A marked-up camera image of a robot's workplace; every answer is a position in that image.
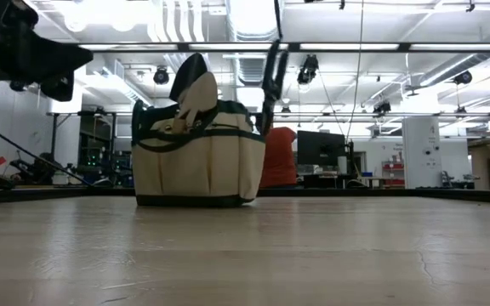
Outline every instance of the tool bag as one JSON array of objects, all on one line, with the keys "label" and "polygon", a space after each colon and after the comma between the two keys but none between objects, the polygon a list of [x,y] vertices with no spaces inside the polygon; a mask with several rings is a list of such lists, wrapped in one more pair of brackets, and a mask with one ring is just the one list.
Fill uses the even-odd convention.
[{"label": "tool bag", "polygon": [[[179,72],[186,70],[183,66]],[[179,81],[178,73],[173,93],[182,86]],[[253,133],[247,109],[218,100],[210,72],[182,87],[174,94],[177,105],[144,110],[142,102],[135,104],[132,157],[138,205],[237,207],[252,201],[265,140]]]}]

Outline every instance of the wooden platform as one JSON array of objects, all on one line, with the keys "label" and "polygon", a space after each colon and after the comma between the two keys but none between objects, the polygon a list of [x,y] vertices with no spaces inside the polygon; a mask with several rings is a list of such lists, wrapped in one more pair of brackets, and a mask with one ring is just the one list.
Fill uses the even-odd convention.
[{"label": "wooden platform", "polygon": [[3,305],[490,305],[490,204],[0,204]]}]

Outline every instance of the fluorescent light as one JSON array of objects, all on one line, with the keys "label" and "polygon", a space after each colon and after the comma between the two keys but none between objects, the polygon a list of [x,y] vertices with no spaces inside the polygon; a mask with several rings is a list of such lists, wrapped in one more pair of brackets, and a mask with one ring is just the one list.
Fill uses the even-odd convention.
[{"label": "fluorescent light", "polygon": [[103,43],[83,43],[79,47],[91,51],[137,51],[137,50],[154,50],[154,51],[175,51],[176,44],[171,43],[120,43],[120,44],[103,44]]},{"label": "fluorescent light", "polygon": [[300,50],[396,50],[398,43],[301,43]]},{"label": "fluorescent light", "polygon": [[265,54],[222,54],[222,58],[225,60],[264,60]]},{"label": "fluorescent light", "polygon": [[[190,50],[193,51],[226,51],[226,50],[265,50],[271,47],[271,43],[254,42],[216,42],[216,43],[192,43]],[[288,48],[287,43],[279,45],[280,50]]]},{"label": "fluorescent light", "polygon": [[443,50],[490,50],[490,43],[414,43],[410,50],[443,51]]}]

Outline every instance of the camera on ceiling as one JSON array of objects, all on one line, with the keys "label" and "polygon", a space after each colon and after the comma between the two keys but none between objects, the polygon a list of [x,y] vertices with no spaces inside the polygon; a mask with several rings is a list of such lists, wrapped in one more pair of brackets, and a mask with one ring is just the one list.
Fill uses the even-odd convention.
[{"label": "camera on ceiling", "polygon": [[465,71],[453,79],[453,82],[457,85],[470,84],[472,82],[472,74],[469,71]]},{"label": "camera on ceiling", "polygon": [[376,114],[384,114],[386,112],[390,111],[390,102],[389,100],[384,100],[380,102],[379,104],[375,105],[373,107],[373,113]]},{"label": "camera on ceiling", "polygon": [[319,61],[316,59],[316,55],[308,54],[305,58],[304,64],[299,69],[298,84],[307,85],[313,81],[316,77],[316,71],[319,69]]},{"label": "camera on ceiling", "polygon": [[166,66],[158,66],[153,77],[154,83],[164,85],[169,82],[168,68]]}]

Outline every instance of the black monitor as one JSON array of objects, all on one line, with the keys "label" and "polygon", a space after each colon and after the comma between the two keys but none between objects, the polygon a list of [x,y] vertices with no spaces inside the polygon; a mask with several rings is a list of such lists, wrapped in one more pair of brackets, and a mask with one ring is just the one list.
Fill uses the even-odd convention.
[{"label": "black monitor", "polygon": [[337,166],[339,156],[345,156],[344,135],[298,131],[298,164]]}]

